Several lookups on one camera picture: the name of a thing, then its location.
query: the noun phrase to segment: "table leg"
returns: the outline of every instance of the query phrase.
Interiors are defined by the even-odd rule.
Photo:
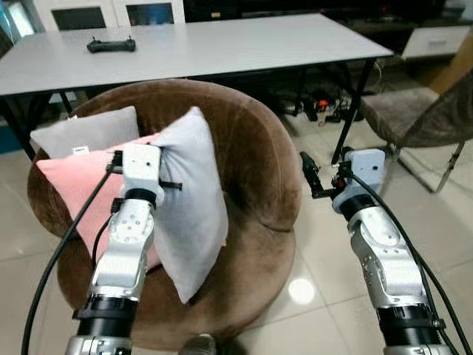
[[[301,97],[302,97],[302,90],[304,89],[305,85],[305,76],[307,74],[307,68],[301,69],[301,73],[299,75],[299,84],[297,86],[297,96],[296,96],[296,102],[294,103],[294,112],[293,116],[297,116],[299,113],[299,107],[301,106]]]
[[[337,164],[338,159],[340,158],[341,149],[345,143],[345,139],[347,139],[348,131],[352,126],[353,121],[358,113],[361,104],[361,95],[363,95],[364,86],[368,81],[368,76],[370,75],[370,71],[372,66],[375,63],[375,59],[368,59],[361,71],[361,77],[358,81],[358,85],[356,86],[355,92],[352,94],[352,103],[348,110],[347,120],[345,121],[345,125],[343,126],[343,130],[341,131],[340,138],[337,143],[337,147],[335,148],[335,152],[333,153],[332,157],[332,164]]]
[[[18,141],[20,142],[21,146],[24,149],[24,152],[27,153],[30,160],[33,160],[36,153],[30,144],[30,137],[24,134],[23,130],[20,127],[20,124],[16,120],[15,115],[8,106],[7,102],[2,99],[0,99],[0,112],[5,117],[8,126],[10,126],[16,139],[18,139]]]
[[[59,95],[61,96],[61,100],[62,100],[62,103],[64,104],[64,107],[66,107],[67,113],[71,113],[72,107],[71,107],[71,103],[69,102],[69,99],[66,96],[66,93],[60,92]]]
[[[31,100],[27,116],[27,134],[36,129],[44,111],[51,100],[52,94],[37,95]]]
[[[352,76],[350,75],[350,70],[348,69],[347,63],[338,63],[336,66],[343,72],[347,84],[350,87],[353,87]]]

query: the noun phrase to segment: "cabinet door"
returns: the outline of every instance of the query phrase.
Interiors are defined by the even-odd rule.
[[[454,55],[469,31],[470,26],[416,28],[404,48],[402,57],[409,59]]]
[[[117,27],[112,0],[35,0],[46,31]]]
[[[113,0],[118,25],[182,24],[183,0]]]

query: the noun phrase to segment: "chair leg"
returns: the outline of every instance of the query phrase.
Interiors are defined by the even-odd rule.
[[[449,160],[449,165],[447,166],[446,171],[443,173],[442,180],[440,181],[440,183],[438,184],[436,189],[433,189],[422,177],[415,174],[415,172],[412,171],[412,169],[402,159],[399,159],[399,163],[428,192],[430,192],[431,194],[437,194],[438,192],[440,192],[442,190],[443,186],[445,186],[445,183],[449,179],[450,173],[452,172],[453,168],[455,167],[455,164],[457,163],[458,157],[460,156],[460,153],[463,150],[464,146],[465,146],[465,142],[461,142],[457,145],[457,148],[456,148],[455,152],[452,154],[452,157]]]
[[[443,186],[445,185],[446,181],[449,179],[450,173],[455,167],[455,164],[457,163],[458,157],[460,157],[460,153],[463,150],[463,147],[465,146],[465,142],[461,142],[457,145],[456,150],[452,154],[452,157],[449,160],[449,165],[446,168],[446,171],[443,173],[442,180],[438,184],[435,193],[437,194],[443,189]]]
[[[396,165],[396,163],[399,160],[399,155],[401,154],[401,149],[396,147],[394,144],[387,144],[383,148],[384,152],[386,155],[390,155],[389,160],[387,161],[387,164],[384,167],[384,178],[383,178],[383,183],[381,185],[380,189],[380,196],[384,196],[386,193],[387,187],[390,184],[392,180],[392,169]]]

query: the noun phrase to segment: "drone remote controller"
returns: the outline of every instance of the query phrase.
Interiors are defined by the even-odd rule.
[[[136,50],[136,42],[130,36],[125,41],[98,41],[95,37],[87,45],[87,49],[91,53],[98,52],[134,52]]]

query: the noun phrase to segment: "cabinet handle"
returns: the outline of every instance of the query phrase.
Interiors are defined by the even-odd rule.
[[[429,46],[444,46],[446,44],[445,38],[431,38],[429,39]]]

